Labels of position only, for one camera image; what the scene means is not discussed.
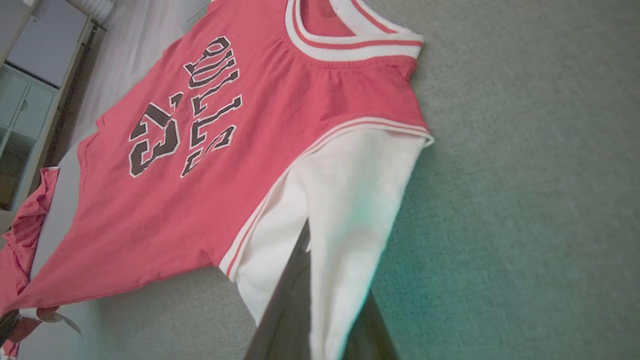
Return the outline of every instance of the cabinet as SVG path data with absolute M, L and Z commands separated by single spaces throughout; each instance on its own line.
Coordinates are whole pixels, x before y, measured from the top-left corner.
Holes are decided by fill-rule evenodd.
M 15 211 L 28 191 L 34 149 L 44 141 L 43 125 L 57 89 L 7 65 L 0 67 L 0 209 Z

